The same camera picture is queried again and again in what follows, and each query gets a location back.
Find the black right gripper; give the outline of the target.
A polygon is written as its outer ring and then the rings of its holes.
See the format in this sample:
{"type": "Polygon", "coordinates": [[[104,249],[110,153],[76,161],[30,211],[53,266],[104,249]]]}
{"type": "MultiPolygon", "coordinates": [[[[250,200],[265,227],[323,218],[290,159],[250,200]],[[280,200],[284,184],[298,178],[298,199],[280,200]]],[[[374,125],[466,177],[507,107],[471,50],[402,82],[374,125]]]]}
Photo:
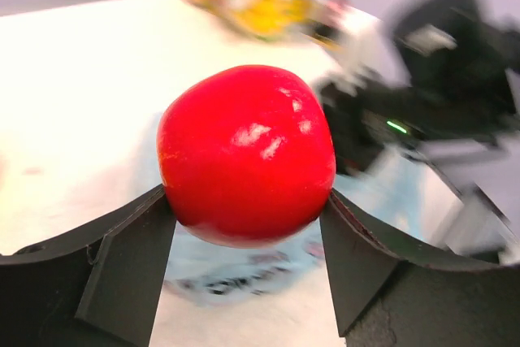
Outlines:
{"type": "Polygon", "coordinates": [[[410,0],[389,36],[408,73],[391,86],[374,71],[335,78],[318,91],[336,170],[365,171],[387,144],[429,141],[498,147],[519,129],[519,31],[484,19],[483,0],[410,0]]]}

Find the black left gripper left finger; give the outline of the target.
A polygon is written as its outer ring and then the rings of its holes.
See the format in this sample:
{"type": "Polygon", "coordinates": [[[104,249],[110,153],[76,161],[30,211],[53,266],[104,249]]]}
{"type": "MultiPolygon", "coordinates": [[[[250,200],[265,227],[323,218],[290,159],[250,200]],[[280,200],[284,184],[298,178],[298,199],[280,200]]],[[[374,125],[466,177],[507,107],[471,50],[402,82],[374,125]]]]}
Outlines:
{"type": "Polygon", "coordinates": [[[1,257],[3,346],[147,346],[176,217],[161,185],[1,257]]]}

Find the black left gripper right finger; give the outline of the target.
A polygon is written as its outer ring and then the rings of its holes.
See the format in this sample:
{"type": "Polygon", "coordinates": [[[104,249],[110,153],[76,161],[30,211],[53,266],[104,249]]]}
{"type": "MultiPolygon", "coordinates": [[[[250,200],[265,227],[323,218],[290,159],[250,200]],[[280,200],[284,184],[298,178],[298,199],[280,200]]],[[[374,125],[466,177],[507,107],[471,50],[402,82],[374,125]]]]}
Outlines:
{"type": "Polygon", "coordinates": [[[518,345],[518,266],[438,249],[338,192],[320,225],[337,329],[348,345],[518,345]]]}

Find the light blue printed plastic bag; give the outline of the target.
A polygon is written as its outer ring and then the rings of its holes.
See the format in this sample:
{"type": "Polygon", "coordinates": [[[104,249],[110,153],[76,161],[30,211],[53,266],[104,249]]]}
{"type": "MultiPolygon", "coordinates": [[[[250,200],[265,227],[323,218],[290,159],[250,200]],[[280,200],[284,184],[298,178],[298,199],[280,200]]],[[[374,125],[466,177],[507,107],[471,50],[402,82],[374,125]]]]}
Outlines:
{"type": "MultiPolygon", "coordinates": [[[[424,241],[460,204],[432,169],[393,148],[366,174],[336,176],[334,188],[370,215],[424,241]]],[[[165,282],[198,305],[222,306],[284,290],[323,260],[319,222],[286,241],[252,249],[212,245],[177,226],[165,282]]]]}

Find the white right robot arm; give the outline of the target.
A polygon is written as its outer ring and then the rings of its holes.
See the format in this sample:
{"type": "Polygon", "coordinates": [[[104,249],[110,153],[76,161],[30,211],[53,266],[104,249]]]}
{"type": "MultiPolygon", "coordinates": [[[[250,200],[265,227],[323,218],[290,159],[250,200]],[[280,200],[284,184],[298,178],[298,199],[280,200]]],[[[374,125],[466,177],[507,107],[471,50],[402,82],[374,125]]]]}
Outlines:
{"type": "Polygon", "coordinates": [[[509,220],[448,165],[502,155],[519,130],[519,32],[484,19],[483,0],[411,0],[391,38],[407,71],[393,86],[366,71],[319,92],[336,152],[336,191],[420,241],[503,263],[509,220]]]}

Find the red round fruit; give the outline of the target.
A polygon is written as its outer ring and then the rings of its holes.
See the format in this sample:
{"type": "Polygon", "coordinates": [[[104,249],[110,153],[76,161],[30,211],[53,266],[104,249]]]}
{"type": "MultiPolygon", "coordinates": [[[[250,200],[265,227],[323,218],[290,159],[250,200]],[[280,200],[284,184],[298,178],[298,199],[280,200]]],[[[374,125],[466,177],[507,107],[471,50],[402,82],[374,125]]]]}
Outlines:
{"type": "Polygon", "coordinates": [[[252,248],[313,223],[336,159],[314,92],[280,67],[243,65],[210,76],[162,114],[157,153],[178,222],[216,245],[252,248]]]}

